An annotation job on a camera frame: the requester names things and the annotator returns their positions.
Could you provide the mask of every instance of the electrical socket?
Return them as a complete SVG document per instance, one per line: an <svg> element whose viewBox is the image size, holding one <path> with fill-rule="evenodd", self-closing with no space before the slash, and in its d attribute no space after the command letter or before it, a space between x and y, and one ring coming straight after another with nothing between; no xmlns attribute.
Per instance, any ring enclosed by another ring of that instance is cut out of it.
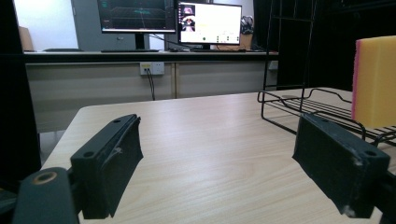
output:
<svg viewBox="0 0 396 224"><path fill-rule="evenodd" d="M159 63L159 62L155 62L155 63L151 63L151 73L152 75L163 75L165 74L165 63Z"/></svg>
<svg viewBox="0 0 396 224"><path fill-rule="evenodd" d="M271 61L268 70L277 70L277 61Z"/></svg>
<svg viewBox="0 0 396 224"><path fill-rule="evenodd" d="M152 73L151 63L140 63L140 75L147 75L148 69Z"/></svg>

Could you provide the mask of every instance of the table surface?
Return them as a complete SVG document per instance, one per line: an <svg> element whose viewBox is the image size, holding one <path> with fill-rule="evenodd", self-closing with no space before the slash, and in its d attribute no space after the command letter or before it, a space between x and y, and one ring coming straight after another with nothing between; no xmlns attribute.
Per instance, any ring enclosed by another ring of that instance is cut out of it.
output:
<svg viewBox="0 0 396 224"><path fill-rule="evenodd" d="M338 91L350 99L351 93ZM277 91L299 95L300 91ZM311 99L338 104L324 92ZM267 117L296 127L298 117L267 108ZM81 223L378 223L351 219L291 158L295 135L261 118L257 93L81 108L43 168L69 158L111 120L141 117L144 158L116 215ZM396 158L394 148L384 150ZM392 172L395 171L392 160Z"/></svg>

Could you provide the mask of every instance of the monitor screen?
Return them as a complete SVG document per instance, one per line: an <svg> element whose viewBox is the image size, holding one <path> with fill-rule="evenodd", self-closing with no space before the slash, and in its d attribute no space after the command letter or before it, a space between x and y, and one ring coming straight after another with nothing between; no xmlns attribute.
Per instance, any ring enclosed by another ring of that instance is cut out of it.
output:
<svg viewBox="0 0 396 224"><path fill-rule="evenodd" d="M174 34L174 0L98 0L102 33Z"/></svg>
<svg viewBox="0 0 396 224"><path fill-rule="evenodd" d="M181 44L239 45L242 6L177 3L178 42Z"/></svg>

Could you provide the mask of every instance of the black metal wire rack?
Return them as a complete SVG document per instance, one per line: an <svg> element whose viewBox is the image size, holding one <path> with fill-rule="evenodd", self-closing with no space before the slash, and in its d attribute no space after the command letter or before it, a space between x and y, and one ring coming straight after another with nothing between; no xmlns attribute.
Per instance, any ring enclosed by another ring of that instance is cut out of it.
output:
<svg viewBox="0 0 396 224"><path fill-rule="evenodd" d="M280 46L280 34L282 31L282 21L296 21L296 22L308 22L310 27L310 34L308 35L307 41L307 53L305 55L305 64L304 64L304 75L301 83L292 84L292 85L267 85L267 76L268 76L268 68L269 62L265 62L265 71L264 71L264 80L263 80L263 91L259 91L257 96L257 101L262 104L262 118L267 120L276 126L290 132L296 134L296 130L293 130L291 127L287 125L281 124L280 122L270 119L265 115L265 107L271 106L277 108L283 112L287 112L288 114L294 116L300 116L301 113L313 113L325 119L329 119L331 121L336 122L340 126L345 129L359 135L361 139L370 142L371 144L378 146L379 143L387 143L391 146L396 147L396 126L384 127L380 129L366 129L361 123L353 120L351 118L350 109L346 109L345 107L337 107L332 105L327 105L322 102L314 101L311 99L311 96L316 91L324 91L329 94L336 95L339 100L345 104L351 104L350 101L343 99L341 95L333 91L327 91L319 88L315 88L309 91L307 96L305 96L306 92L306 83L309 80L309 65L310 65L310 52L311 52L311 42L312 42L312 31L314 28L315 18L317 14L318 8L317 0L311 0L308 3L308 7L310 9L310 15L304 15L303 18L299 18L299 0L294 0L293 10L291 11L291 15L284 15L283 13L283 1L282 0L272 0L271 1L271 9L270 9L270 19L268 26L268 36L267 36L267 54L270 51L270 42L272 32L273 32L273 23L275 20L278 20L278 30L279 30L279 39L278 45ZM283 88L283 89L301 89L300 96L293 96L289 98L281 97L273 94L270 91L267 91L267 88Z"/></svg>
<svg viewBox="0 0 396 224"><path fill-rule="evenodd" d="M267 106L274 107L297 117L299 117L302 113L311 113L337 123L352 133L359 135L361 139L370 142L374 146L378 146L379 143L387 143L396 147L396 126L367 129L361 123L351 119L351 111L350 109L345 108L345 106L338 107L312 100L311 96L313 96L316 91L333 94L338 97L340 102L345 103L346 105L351 104L350 101L344 99L337 92L327 91L320 88L310 89L306 96L291 98L284 98L270 91L259 91L257 101L262 103L262 118L290 133L296 134L297 132L291 127L283 125L267 117L265 115L265 108ZM265 95L272 96L272 99L263 100Z"/></svg>

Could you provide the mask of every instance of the yellow sponge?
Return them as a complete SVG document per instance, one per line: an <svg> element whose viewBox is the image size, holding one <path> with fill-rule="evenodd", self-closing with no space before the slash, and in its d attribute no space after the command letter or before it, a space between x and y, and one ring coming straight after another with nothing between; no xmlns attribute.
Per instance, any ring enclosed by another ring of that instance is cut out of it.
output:
<svg viewBox="0 0 396 224"><path fill-rule="evenodd" d="M396 35L356 42L352 118L368 128L396 125Z"/></svg>

